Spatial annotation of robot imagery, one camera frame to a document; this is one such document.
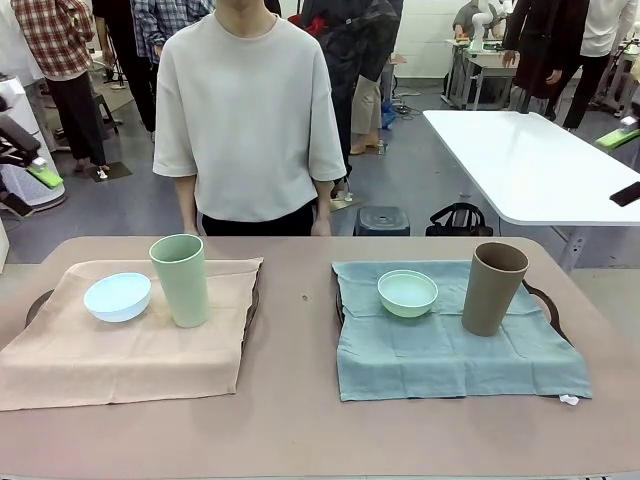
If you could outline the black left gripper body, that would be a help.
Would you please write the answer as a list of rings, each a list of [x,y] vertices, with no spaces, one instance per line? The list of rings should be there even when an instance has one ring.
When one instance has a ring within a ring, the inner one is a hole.
[[[11,117],[1,117],[1,164],[30,166],[39,157],[40,142]]]

